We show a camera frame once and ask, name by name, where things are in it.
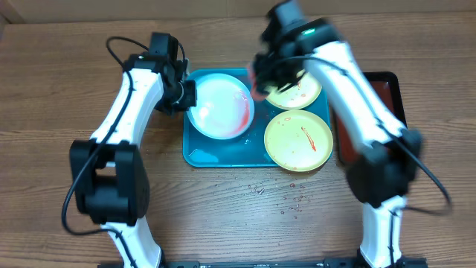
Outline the yellow plate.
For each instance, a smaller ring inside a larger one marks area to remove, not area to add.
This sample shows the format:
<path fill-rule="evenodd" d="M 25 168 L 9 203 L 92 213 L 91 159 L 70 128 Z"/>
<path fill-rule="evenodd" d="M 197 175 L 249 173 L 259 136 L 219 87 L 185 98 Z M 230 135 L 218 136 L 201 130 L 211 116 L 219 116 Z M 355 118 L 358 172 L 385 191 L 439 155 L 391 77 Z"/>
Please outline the yellow plate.
<path fill-rule="evenodd" d="M 328 124 L 305 110 L 276 115 L 267 125 L 264 145 L 271 160 L 293 172 L 322 166 L 332 154 L 333 137 Z"/>
<path fill-rule="evenodd" d="M 297 78 L 297 84 L 284 92 L 278 92 L 276 87 L 268 86 L 272 92 L 266 100 L 284 110 L 302 109 L 312 104 L 321 93 L 322 85 L 304 70 L 297 74 Z"/>

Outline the red green sponge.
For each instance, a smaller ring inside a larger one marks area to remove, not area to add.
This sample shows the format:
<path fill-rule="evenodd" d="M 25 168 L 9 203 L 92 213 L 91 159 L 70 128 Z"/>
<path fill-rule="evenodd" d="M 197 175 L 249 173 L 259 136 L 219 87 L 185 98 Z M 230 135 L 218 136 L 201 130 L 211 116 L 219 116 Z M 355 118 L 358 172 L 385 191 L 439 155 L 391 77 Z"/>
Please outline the red green sponge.
<path fill-rule="evenodd" d="M 257 91 L 257 83 L 256 83 L 256 78 L 255 78 L 255 72 L 254 72 L 254 69 L 253 69 L 253 66 L 252 66 L 251 63 L 249 63 L 247 65 L 247 73 L 248 73 L 248 79 L 251 82 L 250 93 L 251 93 L 252 99 L 254 101 L 264 101 L 267 98 L 267 96 L 263 95 L 263 94 L 261 94 Z"/>

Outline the light blue plate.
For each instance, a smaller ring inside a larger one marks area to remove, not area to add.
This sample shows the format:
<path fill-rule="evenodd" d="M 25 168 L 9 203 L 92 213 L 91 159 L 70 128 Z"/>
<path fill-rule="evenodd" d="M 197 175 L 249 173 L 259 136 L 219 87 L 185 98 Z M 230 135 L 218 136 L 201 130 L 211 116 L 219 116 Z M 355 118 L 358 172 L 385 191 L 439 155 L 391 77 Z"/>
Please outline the light blue plate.
<path fill-rule="evenodd" d="M 196 105 L 187 116 L 203 135 L 219 140 L 243 134 L 254 119 L 254 102 L 243 82 L 223 73 L 196 79 Z"/>

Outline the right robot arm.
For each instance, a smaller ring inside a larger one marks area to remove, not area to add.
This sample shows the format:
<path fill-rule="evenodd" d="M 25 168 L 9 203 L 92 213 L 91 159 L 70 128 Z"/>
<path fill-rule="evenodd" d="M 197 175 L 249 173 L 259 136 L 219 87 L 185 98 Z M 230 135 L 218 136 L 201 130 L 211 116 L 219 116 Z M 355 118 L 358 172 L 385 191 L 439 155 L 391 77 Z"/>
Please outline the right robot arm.
<path fill-rule="evenodd" d="M 261 36 L 267 52 L 253 64 L 257 90 L 296 83 L 305 71 L 321 83 L 360 157 L 346 171 L 351 191 L 363 205 L 364 236 L 360 254 L 369 267 L 391 267 L 402 257 L 400 217 L 416 164 L 399 148 L 418 154 L 419 133 L 383 104 L 358 67 L 350 44 L 324 19 L 308 22 L 270 19 Z"/>

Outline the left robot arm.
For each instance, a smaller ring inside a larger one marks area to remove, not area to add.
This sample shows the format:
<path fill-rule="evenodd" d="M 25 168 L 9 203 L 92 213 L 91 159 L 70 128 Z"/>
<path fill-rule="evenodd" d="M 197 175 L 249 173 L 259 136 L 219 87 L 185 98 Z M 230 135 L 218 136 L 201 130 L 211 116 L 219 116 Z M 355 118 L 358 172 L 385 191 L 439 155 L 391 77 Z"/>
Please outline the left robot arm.
<path fill-rule="evenodd" d="M 188 59 L 133 54 L 122 62 L 122 83 L 109 113 L 89 140 L 72 143 L 73 182 L 61 212 L 63 228 L 71 200 L 113 239 L 124 267 L 162 267 L 164 257 L 146 219 L 149 180 L 140 154 L 153 110 L 171 114 L 196 105 Z"/>

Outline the teal plastic tray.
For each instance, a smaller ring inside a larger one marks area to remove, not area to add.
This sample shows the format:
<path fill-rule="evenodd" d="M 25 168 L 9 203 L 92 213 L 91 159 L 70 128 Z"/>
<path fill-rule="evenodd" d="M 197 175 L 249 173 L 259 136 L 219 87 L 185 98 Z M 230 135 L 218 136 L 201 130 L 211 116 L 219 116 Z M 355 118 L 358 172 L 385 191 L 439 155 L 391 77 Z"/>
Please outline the teal plastic tray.
<path fill-rule="evenodd" d="M 245 68 L 203 68 L 192 71 L 188 80 L 198 80 L 208 74 L 223 73 L 240 80 L 248 90 L 251 82 Z M 187 113 L 183 123 L 183 157 L 196 168 L 261 168 L 278 165 L 267 154 L 264 134 L 268 123 L 284 109 L 267 100 L 255 102 L 254 119 L 251 126 L 240 136 L 228 140 L 209 138 L 200 133 L 190 122 Z M 303 110 L 319 116 L 330 128 L 327 95 L 321 91 L 316 100 Z"/>

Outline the black tray with water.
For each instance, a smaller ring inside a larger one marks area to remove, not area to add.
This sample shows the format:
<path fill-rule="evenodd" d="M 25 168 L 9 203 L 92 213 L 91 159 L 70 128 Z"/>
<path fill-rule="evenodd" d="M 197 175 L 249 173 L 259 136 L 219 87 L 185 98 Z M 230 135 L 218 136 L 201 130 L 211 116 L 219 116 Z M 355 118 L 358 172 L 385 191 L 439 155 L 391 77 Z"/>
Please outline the black tray with water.
<path fill-rule="evenodd" d="M 365 72 L 364 76 L 385 106 L 407 126 L 397 76 L 390 71 Z M 343 166 L 349 166 L 359 158 L 359 154 L 354 151 L 349 134 L 341 119 L 335 111 L 332 111 L 332 115 L 338 140 L 338 159 Z"/>

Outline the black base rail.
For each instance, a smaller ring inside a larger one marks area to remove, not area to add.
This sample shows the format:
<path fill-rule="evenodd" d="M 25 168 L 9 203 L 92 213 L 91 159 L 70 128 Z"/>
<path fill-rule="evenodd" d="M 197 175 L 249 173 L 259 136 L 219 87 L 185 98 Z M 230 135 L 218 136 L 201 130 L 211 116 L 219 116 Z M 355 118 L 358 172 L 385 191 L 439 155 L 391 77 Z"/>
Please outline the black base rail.
<path fill-rule="evenodd" d="M 424 258 L 405 258 L 397 261 L 398 268 L 428 268 Z M 97 268 L 123 267 L 120 263 L 101 263 Z M 176 261 L 161 264 L 166 268 L 357 268 L 367 267 L 357 258 L 326 258 L 321 261 L 280 261 L 280 262 L 217 262 L 199 263 L 198 261 Z"/>

